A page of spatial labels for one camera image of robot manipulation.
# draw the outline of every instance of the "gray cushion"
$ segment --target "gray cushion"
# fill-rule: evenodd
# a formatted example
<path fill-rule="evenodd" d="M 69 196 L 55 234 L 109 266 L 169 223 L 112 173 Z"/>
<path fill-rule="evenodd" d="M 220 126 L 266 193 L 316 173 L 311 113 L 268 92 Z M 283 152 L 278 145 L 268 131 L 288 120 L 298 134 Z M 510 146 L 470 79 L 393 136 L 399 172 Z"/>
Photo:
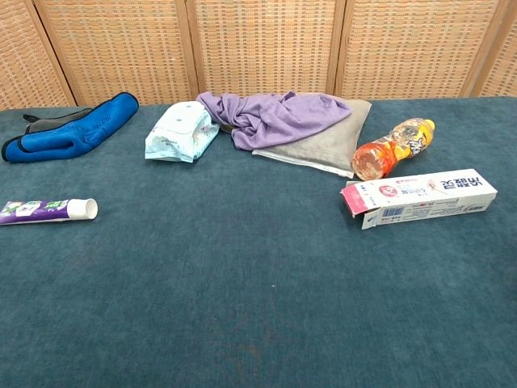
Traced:
<path fill-rule="evenodd" d="M 372 106 L 361 99 L 340 99 L 352 110 L 346 119 L 323 132 L 292 143 L 254 150 L 254 155 L 308 166 L 351 178 L 351 160 L 357 140 Z"/>

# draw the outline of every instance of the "purple cloth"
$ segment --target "purple cloth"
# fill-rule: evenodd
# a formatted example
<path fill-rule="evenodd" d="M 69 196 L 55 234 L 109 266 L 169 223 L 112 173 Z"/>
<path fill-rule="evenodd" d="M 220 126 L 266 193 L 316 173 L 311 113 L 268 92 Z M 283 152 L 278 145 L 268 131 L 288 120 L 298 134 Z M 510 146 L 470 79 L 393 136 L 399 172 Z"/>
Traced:
<path fill-rule="evenodd" d="M 344 103 L 328 95 L 223 94 L 198 95 L 216 122 L 231 125 L 233 143 L 242 150 L 256 150 L 290 143 L 320 133 L 351 114 Z"/>

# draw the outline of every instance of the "purple toothpaste tube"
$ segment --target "purple toothpaste tube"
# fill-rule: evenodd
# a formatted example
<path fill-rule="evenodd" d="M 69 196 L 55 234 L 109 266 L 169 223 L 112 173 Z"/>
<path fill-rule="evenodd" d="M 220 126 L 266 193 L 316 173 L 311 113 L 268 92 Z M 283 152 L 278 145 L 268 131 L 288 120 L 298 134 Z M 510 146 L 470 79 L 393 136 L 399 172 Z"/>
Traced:
<path fill-rule="evenodd" d="M 31 200 L 7 202 L 0 210 L 0 226 L 36 222 L 93 220 L 97 202 L 88 200 Z"/>

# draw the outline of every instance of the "wicker panel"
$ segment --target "wicker panel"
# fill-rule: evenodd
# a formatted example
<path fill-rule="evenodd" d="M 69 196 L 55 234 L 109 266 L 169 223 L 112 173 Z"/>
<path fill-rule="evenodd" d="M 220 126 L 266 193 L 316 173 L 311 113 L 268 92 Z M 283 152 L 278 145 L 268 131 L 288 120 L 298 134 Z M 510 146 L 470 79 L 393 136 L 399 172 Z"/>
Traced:
<path fill-rule="evenodd" d="M 70 105 L 21 0 L 0 6 L 0 110 Z"/>
<path fill-rule="evenodd" d="M 348 2 L 336 91 L 361 99 L 458 96 L 497 5 L 498 0 Z"/>
<path fill-rule="evenodd" d="M 325 91 L 334 8 L 335 0 L 195 0 L 205 89 Z"/>
<path fill-rule="evenodd" d="M 40 3 L 78 101 L 100 103 L 129 91 L 143 104 L 172 103 L 197 92 L 187 80 L 173 0 Z"/>
<path fill-rule="evenodd" d="M 517 96 L 517 20 L 511 26 L 481 95 Z"/>

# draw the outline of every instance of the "blue glove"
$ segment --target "blue glove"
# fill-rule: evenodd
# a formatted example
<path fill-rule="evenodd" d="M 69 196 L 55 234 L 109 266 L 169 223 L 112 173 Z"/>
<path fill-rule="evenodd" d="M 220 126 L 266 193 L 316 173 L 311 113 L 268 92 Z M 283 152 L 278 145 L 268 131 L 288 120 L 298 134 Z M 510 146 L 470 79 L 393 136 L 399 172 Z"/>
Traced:
<path fill-rule="evenodd" d="M 138 110 L 138 101 L 120 93 L 101 103 L 83 118 L 55 129 L 17 136 L 2 147 L 6 162 L 28 163 L 76 158 L 92 151 L 121 128 Z"/>

